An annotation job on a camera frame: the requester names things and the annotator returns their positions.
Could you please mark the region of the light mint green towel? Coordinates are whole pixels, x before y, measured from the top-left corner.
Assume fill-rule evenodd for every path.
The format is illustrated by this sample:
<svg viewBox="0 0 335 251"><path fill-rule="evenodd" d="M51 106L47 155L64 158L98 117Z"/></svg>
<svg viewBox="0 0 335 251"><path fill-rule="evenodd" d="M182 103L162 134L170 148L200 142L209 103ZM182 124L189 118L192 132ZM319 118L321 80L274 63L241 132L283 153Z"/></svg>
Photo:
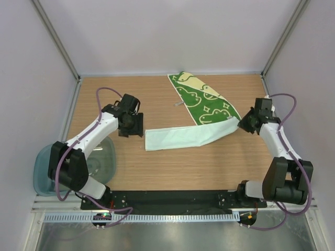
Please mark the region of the light mint green towel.
<svg viewBox="0 0 335 251"><path fill-rule="evenodd" d="M145 150L200 147L234 133L238 129L238 123L239 120L232 117L226 121L211 124L146 130Z"/></svg>

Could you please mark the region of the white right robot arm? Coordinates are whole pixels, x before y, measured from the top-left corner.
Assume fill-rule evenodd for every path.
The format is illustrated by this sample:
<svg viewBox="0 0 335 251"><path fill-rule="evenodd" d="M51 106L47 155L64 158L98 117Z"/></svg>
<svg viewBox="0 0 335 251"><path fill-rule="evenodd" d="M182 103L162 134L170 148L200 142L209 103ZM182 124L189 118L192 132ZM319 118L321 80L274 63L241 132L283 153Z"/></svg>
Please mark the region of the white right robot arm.
<svg viewBox="0 0 335 251"><path fill-rule="evenodd" d="M257 133L273 156L261 190L266 200L303 205L308 199L314 167L293 150L279 118L265 110L251 108L238 123L248 133Z"/></svg>

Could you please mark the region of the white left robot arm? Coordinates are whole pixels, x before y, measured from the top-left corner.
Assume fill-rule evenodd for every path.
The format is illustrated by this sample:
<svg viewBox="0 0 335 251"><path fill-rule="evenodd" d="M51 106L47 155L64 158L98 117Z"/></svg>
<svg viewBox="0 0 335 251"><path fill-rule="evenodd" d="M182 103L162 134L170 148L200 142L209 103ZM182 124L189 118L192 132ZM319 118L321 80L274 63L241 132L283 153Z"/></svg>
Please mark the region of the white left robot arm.
<svg viewBox="0 0 335 251"><path fill-rule="evenodd" d="M48 177L55 182L55 192L60 201L59 186L92 198L99 209L106 209L111 202L109 188L91 177L88 173L87 159L100 142L114 131L119 136L143 136L144 114L125 107L107 105L97 118L81 133L62 143L55 142L51 147Z"/></svg>

